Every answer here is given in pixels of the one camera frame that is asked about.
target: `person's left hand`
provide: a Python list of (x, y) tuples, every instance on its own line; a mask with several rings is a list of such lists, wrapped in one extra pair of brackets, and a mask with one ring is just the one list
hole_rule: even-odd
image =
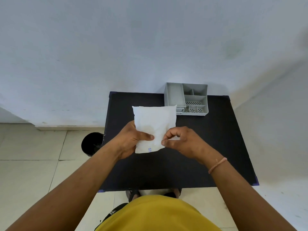
[(114, 146), (116, 146), (119, 153), (118, 159), (124, 159), (135, 152), (136, 144), (139, 140), (150, 141), (153, 139), (153, 135), (136, 130), (135, 122), (130, 121), (109, 143), (115, 144)]

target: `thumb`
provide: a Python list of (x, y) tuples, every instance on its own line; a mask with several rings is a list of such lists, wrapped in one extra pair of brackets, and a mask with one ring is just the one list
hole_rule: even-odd
[(178, 149), (180, 145), (180, 140), (162, 140), (161, 145), (172, 148), (172, 149)]
[(150, 134), (148, 134), (148, 133), (141, 132), (141, 131), (137, 131), (137, 137), (138, 137), (138, 140), (147, 140), (147, 141), (150, 141), (150, 140), (153, 140), (153, 139), (154, 139), (154, 136), (153, 136), (153, 135), (150, 135)]

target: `white pouch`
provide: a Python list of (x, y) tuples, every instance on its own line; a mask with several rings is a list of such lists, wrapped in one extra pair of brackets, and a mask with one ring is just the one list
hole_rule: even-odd
[(164, 148), (161, 141), (167, 130), (175, 127), (176, 106), (134, 107), (135, 126), (138, 131), (154, 135), (152, 141), (141, 140), (136, 144), (136, 153), (158, 151)]

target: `bracelet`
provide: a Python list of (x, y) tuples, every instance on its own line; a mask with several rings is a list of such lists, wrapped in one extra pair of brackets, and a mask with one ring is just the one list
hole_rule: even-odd
[(224, 158), (221, 159), (221, 161), (217, 162), (213, 167), (210, 168), (209, 174), (211, 174), (211, 172), (213, 172), (213, 170), (214, 170), (218, 165), (220, 165), (222, 162), (224, 162), (224, 161), (226, 161), (226, 160), (227, 160), (227, 158), (224, 157)]

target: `person's left arm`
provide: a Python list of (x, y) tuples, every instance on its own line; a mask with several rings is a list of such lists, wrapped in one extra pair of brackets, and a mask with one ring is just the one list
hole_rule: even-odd
[(130, 156), (139, 140), (153, 139), (154, 136), (137, 131), (134, 121), (129, 122), (114, 139), (29, 208), (7, 231), (75, 230), (116, 162)]

